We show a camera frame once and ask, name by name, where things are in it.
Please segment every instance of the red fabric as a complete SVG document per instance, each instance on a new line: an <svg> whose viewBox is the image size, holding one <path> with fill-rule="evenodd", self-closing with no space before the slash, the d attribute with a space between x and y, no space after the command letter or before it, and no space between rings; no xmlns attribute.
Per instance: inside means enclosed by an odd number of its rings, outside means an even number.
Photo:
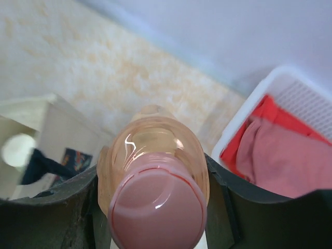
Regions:
<svg viewBox="0 0 332 249"><path fill-rule="evenodd" d="M292 114L278 107L272 96L265 95L255 110L252 112L251 116L260 117L269 120L272 123L280 125L291 131L298 132L302 135L311 137L313 139L325 142L332 145L326 138L321 136L319 133L315 132L312 128L306 125L301 120L294 117ZM242 136L247 128L247 120L240 127L236 135L229 142L226 149L221 153L221 160L227 165L231 172L234 174L245 178L236 167L238 148L242 139Z"/></svg>

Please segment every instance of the speckled floor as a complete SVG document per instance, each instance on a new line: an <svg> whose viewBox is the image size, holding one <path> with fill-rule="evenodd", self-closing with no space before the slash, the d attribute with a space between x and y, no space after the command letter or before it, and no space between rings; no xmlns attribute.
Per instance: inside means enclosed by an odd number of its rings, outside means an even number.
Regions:
<svg viewBox="0 0 332 249"><path fill-rule="evenodd" d="M75 1L4 0L0 16L0 100L56 92L113 134L156 103L208 154L244 101Z"/></svg>

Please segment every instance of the white laundry basket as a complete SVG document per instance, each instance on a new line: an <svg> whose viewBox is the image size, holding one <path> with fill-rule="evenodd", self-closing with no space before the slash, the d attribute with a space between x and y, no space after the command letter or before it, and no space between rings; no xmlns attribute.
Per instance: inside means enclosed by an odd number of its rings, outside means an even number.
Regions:
<svg viewBox="0 0 332 249"><path fill-rule="evenodd" d="M274 97L278 106L332 140L332 97L298 70L281 66L262 80L235 114L212 150L212 158L220 162L220 153L265 94Z"/></svg>

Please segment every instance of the pink clothing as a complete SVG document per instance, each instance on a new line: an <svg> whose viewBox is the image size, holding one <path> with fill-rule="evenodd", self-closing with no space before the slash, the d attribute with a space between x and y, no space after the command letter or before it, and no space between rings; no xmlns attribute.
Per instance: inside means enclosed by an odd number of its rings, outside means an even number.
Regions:
<svg viewBox="0 0 332 249"><path fill-rule="evenodd" d="M268 191L296 198L332 189L332 146L251 116L237 153L237 169Z"/></svg>

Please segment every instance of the dark blue fabric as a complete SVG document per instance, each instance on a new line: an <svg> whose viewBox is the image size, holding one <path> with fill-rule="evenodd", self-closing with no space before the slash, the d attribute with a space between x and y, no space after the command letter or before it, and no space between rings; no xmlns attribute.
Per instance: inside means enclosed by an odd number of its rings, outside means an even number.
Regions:
<svg viewBox="0 0 332 249"><path fill-rule="evenodd" d="M34 149L22 178L21 185L34 183L47 173L70 179L79 172L66 168L52 159L46 158L40 150Z"/></svg>

